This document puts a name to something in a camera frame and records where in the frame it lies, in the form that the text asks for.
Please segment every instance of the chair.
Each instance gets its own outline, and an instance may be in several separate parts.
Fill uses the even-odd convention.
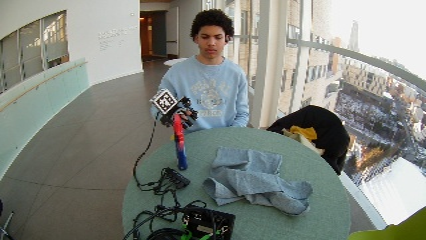
[[[419,210],[399,225],[384,230],[360,231],[351,234],[348,240],[421,240],[426,239],[426,207]]]
[[[283,130],[289,131],[293,126],[315,129],[317,139],[312,143],[316,148],[324,149],[321,157],[340,175],[351,138],[339,116],[328,109],[309,105],[280,118],[267,130],[283,134]]]

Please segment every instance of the light blue sweatshirt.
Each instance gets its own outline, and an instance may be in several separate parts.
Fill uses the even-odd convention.
[[[220,65],[206,65],[196,56],[176,63],[162,79],[160,89],[168,89],[178,100],[188,97],[199,111],[199,119],[186,133],[248,125],[248,80],[242,67],[227,58]],[[158,112],[152,106],[154,117]]]

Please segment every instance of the skyscraper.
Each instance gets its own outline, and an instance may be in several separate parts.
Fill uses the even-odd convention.
[[[352,24],[352,31],[351,31],[351,38],[349,38],[349,45],[348,49],[360,52],[359,47],[359,22],[355,20]]]

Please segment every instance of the sky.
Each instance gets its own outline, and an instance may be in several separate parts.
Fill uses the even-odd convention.
[[[426,1],[333,0],[332,34],[349,43],[359,22],[360,52],[397,59],[426,80]]]

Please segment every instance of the electronic device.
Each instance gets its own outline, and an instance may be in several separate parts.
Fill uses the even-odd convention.
[[[235,228],[236,215],[190,205],[184,208],[183,222],[192,237],[208,239],[215,234],[218,240],[230,240]]]
[[[188,162],[184,129],[190,128],[194,123],[190,118],[183,118],[183,115],[187,116],[190,113],[190,117],[196,120],[199,112],[191,107],[190,98],[183,97],[178,100],[168,89],[162,89],[150,101],[163,113],[160,118],[162,123],[167,127],[174,126],[178,167],[180,170],[186,170],[188,168]]]

